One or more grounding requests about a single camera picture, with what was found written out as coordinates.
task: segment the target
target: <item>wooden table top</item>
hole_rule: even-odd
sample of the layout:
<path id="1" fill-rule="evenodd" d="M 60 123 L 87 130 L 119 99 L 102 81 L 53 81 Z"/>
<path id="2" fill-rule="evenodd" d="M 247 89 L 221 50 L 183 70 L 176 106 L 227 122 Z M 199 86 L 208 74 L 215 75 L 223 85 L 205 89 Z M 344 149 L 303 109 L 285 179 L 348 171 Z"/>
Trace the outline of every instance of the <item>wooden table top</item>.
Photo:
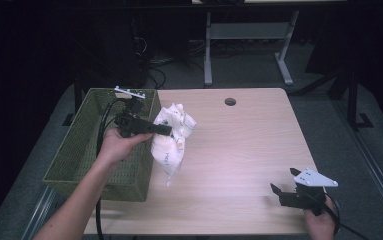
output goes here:
<path id="1" fill-rule="evenodd" d="M 158 91 L 197 122 L 180 171 L 154 163 L 146 202 L 102 201 L 105 234 L 305 233 L 301 209 L 282 207 L 270 183 L 295 188 L 290 167 L 316 170 L 286 93 L 277 88 Z M 234 98 L 235 106 L 225 104 Z M 96 233 L 95 214 L 85 234 Z"/>

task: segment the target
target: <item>forearm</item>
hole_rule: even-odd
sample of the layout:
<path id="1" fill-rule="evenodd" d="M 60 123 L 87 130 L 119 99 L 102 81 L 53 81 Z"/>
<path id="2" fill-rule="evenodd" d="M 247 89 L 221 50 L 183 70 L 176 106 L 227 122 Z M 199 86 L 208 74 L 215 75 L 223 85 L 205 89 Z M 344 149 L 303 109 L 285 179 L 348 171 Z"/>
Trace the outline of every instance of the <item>forearm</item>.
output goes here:
<path id="1" fill-rule="evenodd" d="M 63 206 L 47 221 L 35 239 L 80 239 L 111 170 L 98 159 Z"/>

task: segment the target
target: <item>hand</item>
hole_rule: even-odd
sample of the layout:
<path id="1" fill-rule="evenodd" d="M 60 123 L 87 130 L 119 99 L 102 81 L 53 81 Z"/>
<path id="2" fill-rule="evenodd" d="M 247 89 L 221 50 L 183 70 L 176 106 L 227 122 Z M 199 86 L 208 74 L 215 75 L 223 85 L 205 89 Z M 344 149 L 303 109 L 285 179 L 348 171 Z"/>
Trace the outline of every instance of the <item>hand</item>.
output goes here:
<path id="1" fill-rule="evenodd" d="M 326 205 L 334 209 L 331 199 L 326 197 Z M 335 222 L 332 217 L 322 210 L 321 215 L 315 216 L 312 210 L 304 210 L 306 228 L 312 240 L 332 240 L 334 239 Z"/>
<path id="2" fill-rule="evenodd" d="M 120 161 L 128 157 L 135 145 L 146 141 L 152 135 L 138 134 L 130 138 L 123 138 L 117 128 L 109 129 L 104 135 L 101 150 L 95 163 L 107 165 L 111 171 L 114 171 L 119 166 Z"/>

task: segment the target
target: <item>floor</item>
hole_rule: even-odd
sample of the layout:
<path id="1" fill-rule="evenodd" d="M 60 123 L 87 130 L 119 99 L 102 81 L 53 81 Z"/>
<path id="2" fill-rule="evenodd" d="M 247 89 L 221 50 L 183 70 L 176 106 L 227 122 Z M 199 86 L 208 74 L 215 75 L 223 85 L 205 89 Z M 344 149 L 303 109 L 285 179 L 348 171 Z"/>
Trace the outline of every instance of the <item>floor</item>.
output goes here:
<path id="1" fill-rule="evenodd" d="M 313 46 L 293 44 L 287 53 L 293 86 L 282 82 L 273 53 L 281 42 L 233 42 L 229 48 L 219 45 L 214 53 L 212 71 L 214 83 L 211 88 L 276 87 L 287 92 L 296 91 L 312 83 L 321 75 L 305 73 Z M 163 54 L 155 60 L 165 59 Z M 164 89 L 203 88 L 203 57 L 196 54 L 192 62 L 166 64 L 157 67 L 166 77 Z M 163 75 L 150 70 L 159 84 Z M 149 80 L 143 88 L 154 88 Z M 340 182 L 340 187 L 329 193 L 340 202 L 342 223 L 366 235 L 369 239 L 383 239 L 383 191 L 375 180 L 376 173 L 369 168 L 372 159 L 383 173 L 383 114 L 375 98 L 363 86 L 359 86 L 358 112 L 366 113 L 374 128 L 354 132 L 345 120 L 346 97 L 332 101 L 327 97 L 330 83 L 298 97 L 290 97 L 291 105 L 299 121 L 313 159 L 319 172 Z M 55 195 L 46 209 L 37 203 L 42 199 L 46 185 L 42 183 L 52 157 L 55 155 L 68 127 L 62 126 L 66 116 L 74 112 L 73 87 L 66 89 L 59 100 L 40 139 L 31 152 L 22 172 L 0 208 L 0 239 L 29 239 L 39 229 L 45 216 L 57 210 L 64 198 Z M 83 239 L 96 239 L 84 236 Z M 110 236 L 109 239 L 132 239 L 132 236 Z M 138 236 L 138 239 L 195 239 L 192 236 Z M 309 239 L 308 236 L 211 236 L 209 239 Z M 338 240 L 357 239 L 342 229 Z"/>

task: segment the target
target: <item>white plastic part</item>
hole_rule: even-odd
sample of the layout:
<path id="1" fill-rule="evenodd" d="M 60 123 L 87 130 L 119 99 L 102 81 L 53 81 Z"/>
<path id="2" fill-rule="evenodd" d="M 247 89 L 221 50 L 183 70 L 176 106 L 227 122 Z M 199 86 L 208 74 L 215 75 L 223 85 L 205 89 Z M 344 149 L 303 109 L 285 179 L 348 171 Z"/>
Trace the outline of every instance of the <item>white plastic part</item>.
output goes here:
<path id="1" fill-rule="evenodd" d="M 128 95 L 131 95 L 131 96 L 135 96 L 135 97 L 139 97 L 139 98 L 145 99 L 145 94 L 132 93 L 131 90 L 129 90 L 129 89 L 123 90 L 123 89 L 120 89 L 119 86 L 116 86 L 114 88 L 114 90 L 118 91 L 118 92 L 121 92 L 121 93 L 125 93 L 125 94 L 128 94 Z"/>
<path id="2" fill-rule="evenodd" d="M 300 183 L 308 187 L 338 187 L 338 182 L 329 179 L 310 168 L 306 168 L 306 170 L 297 175 L 294 180 L 296 183 Z"/>

